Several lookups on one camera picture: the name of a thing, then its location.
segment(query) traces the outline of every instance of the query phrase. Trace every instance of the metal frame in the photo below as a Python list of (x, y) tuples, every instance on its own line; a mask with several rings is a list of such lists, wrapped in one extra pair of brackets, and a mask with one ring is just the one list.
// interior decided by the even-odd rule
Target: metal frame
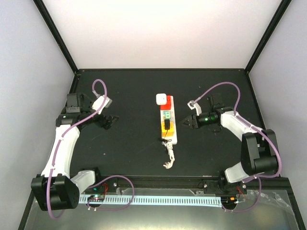
[[(203, 178), (203, 177), (155, 177), (155, 176), (129, 176), (129, 179), (134, 184), (135, 188), (156, 188), (156, 189), (190, 189), (190, 190), (200, 190), (203, 189), (204, 193), (212, 194), (210, 191), (207, 191), (206, 188), (202, 185), (204, 181), (214, 181), (217, 178)], [(306, 230), (306, 227), (303, 222), (303, 218), (299, 212), (297, 202), (288, 178), (278, 177), (278, 178), (263, 178), (262, 189), (263, 190), (285, 190), (287, 191), (293, 212), (295, 214), (295, 219), (300, 230)], [(116, 188), (126, 189), (130, 188), (130, 184), (121, 178), (116, 178), (108, 181), (109, 188), (115, 191), (113, 184), (116, 183)], [(247, 189), (258, 190), (259, 183), (258, 181), (251, 181), (247, 184)], [(34, 200), (33, 192), (31, 192), (27, 205), (24, 210), (24, 215), (21, 219), (19, 230), (25, 229), (26, 221), (29, 216), (31, 206)]]
[[(80, 79), (80, 74), (79, 74), (79, 69), (77, 68), (76, 64), (73, 61), (72, 56), (69, 53), (69, 50), (67, 49), (59, 31), (57, 30), (47, 8), (45, 7), (44, 3), (42, 0), (33, 0), (34, 3), (36, 4), (38, 10), (40, 11), (43, 19), (45, 20), (47, 26), (49, 27), (52, 35), (54, 36), (56, 42), (58, 43), (64, 57), (66, 58), (68, 64), (71, 67), (71, 70), (74, 72), (74, 79), (70, 88), (70, 93), (75, 92), (79, 79)], [(252, 88), (251, 82), (250, 82), (250, 78), (249, 78), (249, 72), (252, 70), (254, 64), (256, 63), (257, 59), (259, 58), (262, 50), (264, 49), (265, 45), (267, 44), (270, 36), (272, 35), (274, 29), (276, 28), (278, 22), (280, 21), (280, 19), (282, 18), (284, 12), (286, 11), (287, 7), (289, 6), (291, 0), (282, 0), (278, 9), (276, 10), (271, 22), (269, 23), (265, 33), (263, 34), (259, 44), (257, 45), (251, 59), (249, 60), (246, 68), (245, 68), (245, 72), (246, 72), (246, 77), (248, 79), (249, 85), (250, 85), (250, 89), (253, 93), (253, 97), (254, 97), (254, 101), (256, 101), (256, 107), (258, 110), (258, 113), (261, 117), (261, 123), (263, 128), (265, 128), (264, 126), (264, 122), (262, 120), (262, 116), (260, 113), (260, 109), (259, 106), (257, 104), (257, 100), (254, 94), (254, 90)], [(136, 188), (140, 188), (140, 187), (146, 187), (146, 188), (185, 188), (185, 189), (200, 189), (200, 183), (204, 181), (203, 177), (193, 177), (193, 178), (188, 178), (188, 177), (167, 177), (167, 178), (163, 178), (163, 177), (152, 177), (152, 176), (144, 176), (144, 177), (129, 177), (132, 182), (134, 183), (134, 186)], [(215, 178), (205, 178), (206, 180), (214, 180)], [(125, 188), (128, 187), (128, 184), (126, 184), (126, 181), (123, 180), (117, 180), (117, 184), (118, 186)], [(248, 189), (258, 189), (258, 182), (256, 181), (252, 181), (250, 183), (248, 183)], [(297, 224), (299, 226), (299, 229), (301, 230), (305, 230), (306, 227), (303, 223), (303, 219), (302, 216), (299, 212), (299, 208), (294, 196), (294, 193), (292, 191), (290, 182), (288, 180), (288, 178), (283, 178), (283, 177), (279, 177), (279, 178), (273, 178), (273, 179), (262, 179), (262, 188), (264, 190), (286, 190), (290, 199), (290, 203), (292, 205), (293, 211), (295, 213), (295, 219), (297, 221)], [(28, 215), (30, 213), (30, 209), (32, 206), (34, 200), (34, 195), (33, 192), (31, 192), (27, 205), (25, 207), (24, 210), (24, 214), (23, 217), (21, 219), (21, 223), (18, 229), (23, 230), (25, 228), (26, 225), (26, 221), (28, 218)]]
[(45, 20), (49, 30), (51, 31), (54, 39), (56, 40), (57, 44), (59, 45), (59, 48), (61, 49), (64, 57), (66, 58), (69, 66), (71, 67), (71, 70), (73, 71), (73, 73), (77, 73), (79, 71), (79, 69), (77, 68), (75, 62), (72, 59), (71, 54), (69, 53), (61, 35), (59, 34), (59, 31), (56, 27), (56, 25), (54, 24), (44, 2), (42, 0), (33, 0), (36, 7), (38, 8), (40, 14), (42, 15), (43, 19)]
[(269, 38), (273, 34), (278, 22), (281, 20), (284, 12), (288, 8), (291, 0), (282, 0), (279, 7), (277, 8), (273, 18), (271, 19), (267, 29), (265, 30), (260, 42), (258, 43), (253, 55), (251, 56), (248, 65), (245, 67), (245, 72), (249, 73), (253, 68), (254, 64), (256, 63), (257, 59), (259, 58), (262, 50), (264, 49), (265, 45), (267, 44)]
[[(77, 74), (79, 69), (77, 68), (76, 64), (74, 63), (69, 50), (67, 49), (56, 25), (54, 24), (43, 0), (33, 0), (36, 4), (39, 12), (41, 13), (43, 19), (45, 20), (49, 30), (51, 31), (54, 39), (57, 41), (64, 57), (66, 58), (68, 64), (71, 67), (71, 70)], [(281, 20), (283, 14), (285, 13), (286, 9), (288, 8), (291, 0), (282, 0), (279, 7), (277, 8), (273, 18), (271, 19), (267, 29), (265, 30), (261, 40), (259, 41), (253, 55), (251, 56), (247, 66), (245, 67), (245, 72), (249, 73), (253, 68), (254, 64), (256, 63), (257, 59), (259, 58), (262, 50), (264, 49), (265, 45), (267, 44), (269, 38), (271, 37), (272, 33), (274, 32), (278, 22)]]

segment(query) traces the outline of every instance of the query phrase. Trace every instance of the white backdrop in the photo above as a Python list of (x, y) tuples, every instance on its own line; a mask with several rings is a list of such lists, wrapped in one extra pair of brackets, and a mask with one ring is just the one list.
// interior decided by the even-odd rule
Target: white backdrop
[(245, 68), (281, 0), (44, 0), (78, 68)]
[(73, 72), (33, 1), (0, 9), (0, 229), (12, 230), (48, 160)]
[(250, 74), (263, 119), (276, 133), (283, 161), (307, 226), (307, 1), (295, 0)]

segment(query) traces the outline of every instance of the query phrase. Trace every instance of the white power strip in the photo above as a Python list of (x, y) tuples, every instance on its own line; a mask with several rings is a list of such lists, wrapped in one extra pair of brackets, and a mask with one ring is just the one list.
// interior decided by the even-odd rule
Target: white power strip
[(162, 122), (165, 120), (165, 113), (170, 112), (170, 122), (173, 123), (173, 129), (174, 129), (174, 134), (169, 137), (165, 137), (163, 133), (161, 132), (161, 138), (165, 140), (171, 140), (169, 143), (172, 145), (177, 144), (177, 130), (176, 130), (176, 120), (175, 120), (175, 110), (174, 110), (174, 97), (171, 96), (171, 109), (170, 110), (160, 110), (160, 119), (161, 119), (161, 125)]
[[(156, 95), (157, 105), (160, 105), (161, 120), (161, 138), (166, 140), (162, 143), (167, 148), (170, 162), (166, 162), (163, 166), (170, 169), (175, 161), (173, 145), (177, 144), (177, 130), (174, 109), (174, 97), (159, 93)], [(165, 123), (169, 122), (169, 128), (165, 129)]]

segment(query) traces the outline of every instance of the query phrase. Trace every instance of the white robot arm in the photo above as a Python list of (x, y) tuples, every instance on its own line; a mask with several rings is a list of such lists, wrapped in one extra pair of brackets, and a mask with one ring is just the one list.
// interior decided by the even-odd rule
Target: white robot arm
[(195, 129), (204, 125), (220, 124), (242, 142), (241, 161), (224, 171), (228, 183), (240, 182), (258, 173), (278, 170), (275, 152), (255, 129), (269, 137), (277, 147), (276, 136), (272, 130), (256, 127), (243, 119), (238, 112), (235, 113), (232, 108), (222, 107), (220, 104), (212, 105), (212, 111), (209, 113), (201, 113), (201, 107), (193, 101), (190, 101), (188, 106), (196, 110), (196, 115), (188, 116), (183, 122), (184, 125)]
[[(79, 126), (73, 127), (64, 137), (62, 136), (73, 124), (97, 111), (101, 107), (103, 100), (104, 95), (100, 96), (92, 104), (85, 94), (74, 93), (67, 95), (67, 105), (56, 120), (56, 137), (49, 160), (41, 176), (34, 178), (31, 182), (31, 188), (42, 210), (47, 210), (46, 184), (51, 169), (53, 169), (52, 186), (50, 189), (52, 210), (76, 208), (79, 195), (87, 187), (95, 183), (95, 171), (93, 170), (80, 171), (75, 177), (70, 179), (71, 157), (76, 141), (79, 138), (80, 130), (86, 125), (96, 123), (99, 127), (109, 129), (118, 120), (116, 116), (104, 116), (101, 114), (105, 107), (110, 106), (112, 100), (107, 97), (102, 109), (94, 117)], [(56, 148), (58, 148), (57, 157), (53, 164)]]

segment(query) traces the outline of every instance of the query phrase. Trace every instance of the black tabletop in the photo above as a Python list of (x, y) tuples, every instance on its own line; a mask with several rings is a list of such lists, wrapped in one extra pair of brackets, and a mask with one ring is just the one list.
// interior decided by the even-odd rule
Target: black tabletop
[[(241, 90), (238, 112), (261, 126), (248, 77), (242, 69), (122, 69), (84, 70), (76, 92), (93, 100), (92, 83), (102, 79), (107, 95), (113, 100), (105, 114), (119, 116), (109, 130), (91, 124), (82, 130), (71, 160), (71, 174), (81, 168), (99, 167), (101, 174), (139, 176), (218, 176), (240, 161), (241, 143), (229, 130), (215, 133), (214, 126), (189, 129), (179, 122), (195, 113), (187, 103), (209, 87), (231, 81)], [(98, 83), (96, 91), (103, 94)], [(169, 156), (160, 138), (160, 111), (155, 102), (157, 93), (174, 97), (178, 143), (174, 146), (175, 162), (171, 169), (163, 167)], [(223, 85), (212, 91), (221, 93), (226, 106), (234, 106), (237, 92)], [(204, 97), (199, 104), (209, 111)]]

